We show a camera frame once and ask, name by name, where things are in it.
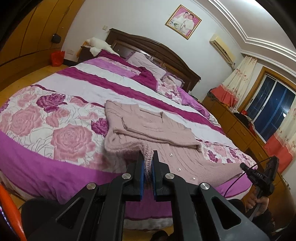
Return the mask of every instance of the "black speaker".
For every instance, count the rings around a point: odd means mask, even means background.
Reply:
[[[61,42],[61,40],[62,40],[62,37],[60,35],[58,35],[58,34],[54,34],[52,36],[52,42],[54,44],[59,44]]]

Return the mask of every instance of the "white plush toy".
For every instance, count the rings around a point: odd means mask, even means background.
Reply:
[[[116,53],[112,48],[111,45],[107,44],[105,41],[97,39],[95,37],[92,37],[91,39],[86,40],[86,42],[92,46],[92,48],[89,50],[92,55],[95,57],[99,54],[99,52],[104,49],[110,53],[116,54],[119,56],[118,53]]]

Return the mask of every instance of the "curtain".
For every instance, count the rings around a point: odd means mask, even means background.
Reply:
[[[237,69],[211,92],[220,102],[238,108],[243,101],[242,97],[246,93],[256,62],[256,58],[246,56]]]
[[[296,147],[296,98],[276,132],[268,139],[264,148],[269,156],[279,159],[278,171],[282,173],[295,157]]]

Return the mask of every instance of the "metal bolt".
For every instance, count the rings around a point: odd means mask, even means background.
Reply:
[[[131,178],[131,174],[129,174],[129,173],[123,173],[121,177],[123,179],[130,179]]]
[[[95,187],[96,187],[96,184],[95,184],[95,183],[89,183],[89,184],[86,185],[86,188],[87,188],[88,190],[92,190],[92,189],[94,189]]]
[[[165,177],[166,177],[167,179],[173,179],[173,178],[175,177],[175,175],[174,175],[173,173],[167,173],[167,174],[165,175]]]
[[[200,187],[203,189],[203,190],[208,190],[210,188],[210,185],[208,183],[202,183],[200,184]]]

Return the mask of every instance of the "human hand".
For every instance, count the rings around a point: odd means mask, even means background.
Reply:
[[[247,200],[247,204],[246,204],[246,207],[248,209],[252,209],[256,203],[260,204],[260,207],[258,209],[258,211],[256,212],[255,214],[255,217],[261,215],[262,213],[264,213],[268,207],[268,203],[269,203],[269,198],[268,197],[261,197],[261,198],[257,198],[256,197],[257,195],[257,192],[254,191],[250,197],[248,198]]]

